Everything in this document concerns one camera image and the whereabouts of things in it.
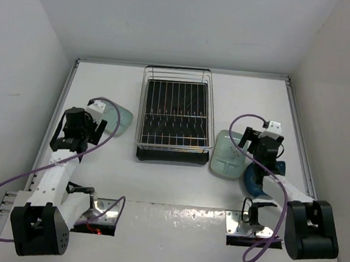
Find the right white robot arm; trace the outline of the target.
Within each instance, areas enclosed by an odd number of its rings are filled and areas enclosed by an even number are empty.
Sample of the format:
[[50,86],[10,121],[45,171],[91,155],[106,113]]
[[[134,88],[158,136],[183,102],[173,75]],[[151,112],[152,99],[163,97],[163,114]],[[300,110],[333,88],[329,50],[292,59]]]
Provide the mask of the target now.
[[254,162],[244,171],[244,185],[254,198],[270,198],[270,202],[254,202],[250,206],[248,223],[259,225],[260,208],[286,208],[285,247],[293,260],[335,259],[338,240],[332,206],[324,200],[315,200],[289,184],[285,179],[286,163],[279,161],[278,151],[283,137],[260,137],[260,132],[247,127],[239,141]]

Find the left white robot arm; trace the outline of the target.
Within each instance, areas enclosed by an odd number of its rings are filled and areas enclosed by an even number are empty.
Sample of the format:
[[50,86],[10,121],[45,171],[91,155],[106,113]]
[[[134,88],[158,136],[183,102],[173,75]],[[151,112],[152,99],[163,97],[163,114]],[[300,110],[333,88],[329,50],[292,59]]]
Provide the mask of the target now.
[[50,168],[24,206],[10,215],[16,254],[19,256],[62,255],[67,250],[69,231],[80,216],[92,209],[94,188],[67,189],[88,144],[99,143],[107,122],[105,104],[67,109],[50,141]]

